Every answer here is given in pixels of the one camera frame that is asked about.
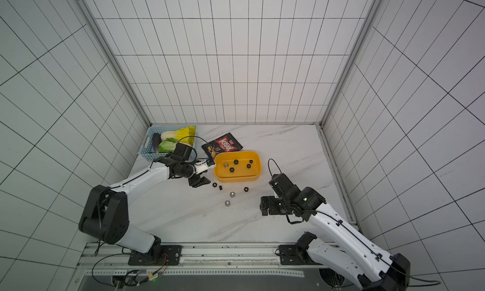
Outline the yellow plastic storage box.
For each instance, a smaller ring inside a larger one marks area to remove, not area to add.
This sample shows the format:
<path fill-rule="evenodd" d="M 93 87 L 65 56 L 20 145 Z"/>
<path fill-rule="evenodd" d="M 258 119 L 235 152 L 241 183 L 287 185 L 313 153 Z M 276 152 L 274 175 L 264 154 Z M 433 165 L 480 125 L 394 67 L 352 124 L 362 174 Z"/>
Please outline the yellow plastic storage box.
<path fill-rule="evenodd" d="M 234 160 L 239 160 L 239 164 L 235 165 Z M 253 151 L 220 153 L 215 158 L 215 164 L 213 173 L 222 183 L 256 181 L 261 174 L 260 156 Z M 233 173 L 229 171 L 231 167 L 235 169 Z"/>

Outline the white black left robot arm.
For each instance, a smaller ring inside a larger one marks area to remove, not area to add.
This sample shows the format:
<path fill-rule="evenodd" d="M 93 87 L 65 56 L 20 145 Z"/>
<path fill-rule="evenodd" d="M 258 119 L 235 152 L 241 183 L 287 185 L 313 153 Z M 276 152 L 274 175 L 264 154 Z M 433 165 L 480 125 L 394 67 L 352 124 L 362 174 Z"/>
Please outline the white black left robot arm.
<path fill-rule="evenodd" d="M 164 247 L 159 237 L 130 223 L 129 206 L 141 195 L 161 182 L 185 178 L 197 188 L 210 181 L 202 173 L 215 167 L 211 155 L 204 160 L 190 161 L 193 147 L 178 143 L 175 151 L 156 158 L 142 171 L 110 186 L 98 185 L 88 195 L 80 218 L 79 231 L 100 243 L 121 246 L 131 251 L 129 265 L 177 264 L 170 257 L 179 253 L 180 246 Z"/>

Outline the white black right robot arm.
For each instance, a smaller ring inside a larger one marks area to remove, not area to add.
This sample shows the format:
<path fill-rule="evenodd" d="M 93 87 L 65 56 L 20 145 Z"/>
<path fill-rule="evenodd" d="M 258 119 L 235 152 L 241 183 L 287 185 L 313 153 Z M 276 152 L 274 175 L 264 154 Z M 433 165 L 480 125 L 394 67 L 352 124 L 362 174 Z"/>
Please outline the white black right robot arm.
<path fill-rule="evenodd" d="M 283 173 L 273 175 L 269 185 L 275 194 L 261 197 L 263 216 L 295 215 L 298 223 L 312 224 L 334 242 L 328 245 L 305 232 L 295 244 L 278 247 L 281 264 L 320 264 L 361 290 L 406 290 L 410 286 L 410 261 L 367 239 L 317 191 L 310 187 L 300 190 Z"/>

